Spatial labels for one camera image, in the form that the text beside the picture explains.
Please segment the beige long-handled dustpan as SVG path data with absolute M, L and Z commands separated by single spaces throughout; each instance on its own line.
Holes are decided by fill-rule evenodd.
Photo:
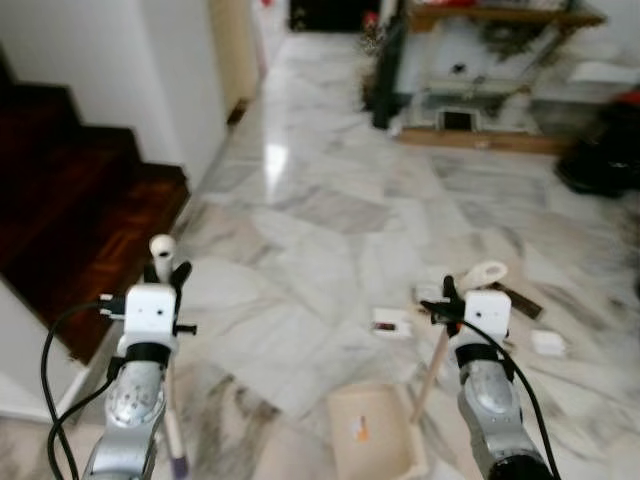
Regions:
M 416 397 L 392 384 L 357 384 L 326 398 L 339 480 L 426 480 L 431 465 L 420 422 L 431 387 L 448 358 L 460 374 L 458 408 L 484 480 L 552 480 L 524 425 L 517 369 L 500 346 L 512 305 L 494 291 L 508 268 L 480 262 L 461 278 L 445 276 L 439 294 L 420 300 L 442 326 Z

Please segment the small white brown box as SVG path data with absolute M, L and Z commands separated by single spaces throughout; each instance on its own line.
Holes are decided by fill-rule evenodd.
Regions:
M 370 330 L 376 337 L 411 339 L 413 337 L 411 315 L 401 308 L 374 308 Z

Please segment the dark brown flat strip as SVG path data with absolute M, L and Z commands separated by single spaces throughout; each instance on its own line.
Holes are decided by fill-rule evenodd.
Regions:
M 538 320 L 545 311 L 544 307 L 541 307 L 539 303 L 530 300 L 525 294 L 513 291 L 513 289 L 507 287 L 506 284 L 498 282 L 495 283 L 493 287 L 497 289 L 497 291 L 506 293 L 509 300 L 511 300 L 512 307 L 518 312 L 521 312 L 522 315 L 529 317 L 530 320 Z

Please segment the small white packet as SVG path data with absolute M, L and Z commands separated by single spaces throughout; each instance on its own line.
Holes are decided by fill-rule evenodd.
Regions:
M 567 356 L 568 344 L 561 334 L 549 330 L 531 330 L 531 347 L 541 356 L 563 358 Z

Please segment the dark wooden staircase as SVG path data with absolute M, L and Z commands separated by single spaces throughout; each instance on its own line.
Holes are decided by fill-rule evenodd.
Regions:
M 145 163 L 128 128 L 83 123 L 70 88 L 24 82 L 0 49 L 0 276 L 88 364 L 109 325 L 72 314 L 137 282 L 148 242 L 189 198 L 178 166 Z

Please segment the black bag with red top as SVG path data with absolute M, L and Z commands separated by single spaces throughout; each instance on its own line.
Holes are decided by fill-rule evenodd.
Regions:
M 614 97 L 556 164 L 580 195 L 618 198 L 640 184 L 640 90 Z

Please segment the tall black stand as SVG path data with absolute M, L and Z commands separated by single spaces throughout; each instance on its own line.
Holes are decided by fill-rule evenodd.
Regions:
M 372 86 L 369 105 L 371 108 L 372 128 L 387 131 L 390 119 L 401 108 L 401 96 L 396 86 L 401 59 L 408 36 L 407 10 L 402 10 L 390 18 L 390 24 L 385 29 L 384 40 L 378 55 L 375 68 L 374 86 Z

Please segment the beige door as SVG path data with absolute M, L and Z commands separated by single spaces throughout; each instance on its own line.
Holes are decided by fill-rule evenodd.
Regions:
M 228 123 L 256 96 L 259 29 L 253 0 L 207 0 L 216 65 Z

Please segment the wooden shelf unit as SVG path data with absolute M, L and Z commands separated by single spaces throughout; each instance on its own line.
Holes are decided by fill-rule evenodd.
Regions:
M 438 36 L 436 23 L 445 18 L 468 18 L 488 20 L 488 22 L 511 23 L 515 26 L 534 26 L 552 29 L 552 41 L 543 50 L 538 59 L 532 61 L 529 73 L 513 82 L 516 93 L 530 90 L 535 83 L 536 73 L 550 64 L 549 55 L 556 54 L 575 33 L 581 29 L 603 26 L 607 23 L 604 14 L 596 12 L 591 6 L 571 6 L 561 10 L 538 10 L 518 8 L 498 8 L 498 6 L 443 6 L 430 3 L 417 3 L 404 6 L 402 19 L 396 20 L 397 26 L 406 28 L 410 33 L 429 33 Z M 403 145 L 444 147 L 444 148 L 489 148 L 517 154 L 559 155 L 573 145 L 568 137 L 541 134 L 538 124 L 532 116 L 526 115 L 517 127 L 504 127 L 499 131 L 489 131 L 483 124 L 485 116 L 481 111 L 474 115 L 472 131 L 439 131 L 435 127 L 419 125 L 421 109 L 408 106 L 401 116 L 411 120 L 411 125 L 399 125 L 394 128 L 393 138 Z

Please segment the dark cabinet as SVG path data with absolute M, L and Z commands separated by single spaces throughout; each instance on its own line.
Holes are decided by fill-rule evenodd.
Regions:
M 293 32 L 355 33 L 367 14 L 380 12 L 381 0 L 289 0 L 288 26 Z

